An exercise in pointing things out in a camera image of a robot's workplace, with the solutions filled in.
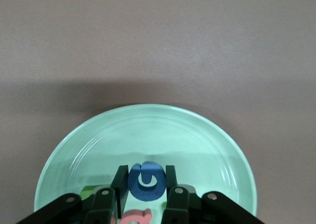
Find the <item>blue foam object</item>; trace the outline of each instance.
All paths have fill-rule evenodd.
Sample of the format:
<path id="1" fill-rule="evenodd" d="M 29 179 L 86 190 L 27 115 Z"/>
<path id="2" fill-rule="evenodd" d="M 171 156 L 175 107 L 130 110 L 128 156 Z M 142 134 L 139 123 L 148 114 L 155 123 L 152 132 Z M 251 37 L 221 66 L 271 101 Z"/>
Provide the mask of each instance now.
<path id="1" fill-rule="evenodd" d="M 140 174 L 144 184 L 150 184 L 152 176 L 155 176 L 157 183 L 150 187 L 142 186 L 138 181 Z M 139 200 L 154 201 L 159 199 L 166 189 L 166 176 L 163 168 L 152 161 L 146 161 L 142 165 L 133 165 L 128 175 L 128 188 L 131 194 Z"/>

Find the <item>screw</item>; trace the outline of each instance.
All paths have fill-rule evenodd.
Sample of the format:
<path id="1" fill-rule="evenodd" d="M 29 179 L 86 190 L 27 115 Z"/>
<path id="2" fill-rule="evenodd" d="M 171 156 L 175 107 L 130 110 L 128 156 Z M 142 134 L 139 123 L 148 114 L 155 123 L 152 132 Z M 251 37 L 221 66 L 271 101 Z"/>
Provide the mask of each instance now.
<path id="1" fill-rule="evenodd" d="M 207 195 L 207 197 L 208 197 L 209 199 L 211 199 L 211 200 L 216 200 L 216 199 L 217 199 L 217 196 L 216 196 L 216 194 L 214 194 L 214 193 L 209 193 L 209 194 Z"/>
<path id="2" fill-rule="evenodd" d="M 101 194 L 102 195 L 107 195 L 107 194 L 109 194 L 109 191 L 108 190 L 103 190 Z"/>
<path id="3" fill-rule="evenodd" d="M 73 202 L 74 200 L 75 200 L 74 197 L 69 197 L 69 198 L 66 199 L 66 202 L 67 202 L 67 203 L 71 203 L 71 202 Z"/>
<path id="4" fill-rule="evenodd" d="M 182 188 L 176 188 L 174 191 L 175 191 L 176 193 L 178 193 L 178 194 L 183 193 L 183 189 L 182 189 Z"/>

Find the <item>pink foam object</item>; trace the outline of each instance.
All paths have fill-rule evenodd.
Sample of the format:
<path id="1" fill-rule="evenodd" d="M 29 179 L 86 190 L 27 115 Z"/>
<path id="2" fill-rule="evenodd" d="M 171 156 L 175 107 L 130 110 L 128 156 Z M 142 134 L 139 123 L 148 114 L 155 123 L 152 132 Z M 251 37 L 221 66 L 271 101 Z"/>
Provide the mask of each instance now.
<path id="1" fill-rule="evenodd" d="M 146 209 L 145 211 L 134 209 L 125 212 L 119 224 L 129 224 L 132 222 L 137 222 L 138 224 L 149 224 L 151 219 L 152 211 L 150 209 Z"/>

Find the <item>plate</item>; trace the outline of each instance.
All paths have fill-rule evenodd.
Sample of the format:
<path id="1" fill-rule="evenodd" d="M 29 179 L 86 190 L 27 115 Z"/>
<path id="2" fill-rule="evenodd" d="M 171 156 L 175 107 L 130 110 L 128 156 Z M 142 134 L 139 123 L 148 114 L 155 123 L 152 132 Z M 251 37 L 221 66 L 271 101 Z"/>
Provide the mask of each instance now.
<path id="1" fill-rule="evenodd" d="M 176 168 L 178 183 L 201 197 L 219 191 L 256 215 L 257 193 L 249 163 L 221 128 L 185 109 L 161 104 L 124 106 L 99 114 L 70 132 L 40 175 L 35 211 L 65 193 L 111 183 L 120 165 L 145 161 Z M 128 196 L 125 210 L 152 210 L 160 223 L 166 195 L 152 202 Z"/>

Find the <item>table surface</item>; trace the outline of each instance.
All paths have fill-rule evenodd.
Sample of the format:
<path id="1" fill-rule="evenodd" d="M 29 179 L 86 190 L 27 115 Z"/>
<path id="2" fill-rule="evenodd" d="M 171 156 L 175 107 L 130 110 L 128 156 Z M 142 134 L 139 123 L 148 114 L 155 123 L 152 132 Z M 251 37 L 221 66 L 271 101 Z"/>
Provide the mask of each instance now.
<path id="1" fill-rule="evenodd" d="M 316 0 L 0 0 L 1 222 L 73 128 L 161 103 L 237 142 L 263 222 L 315 223 L 315 64 Z"/>

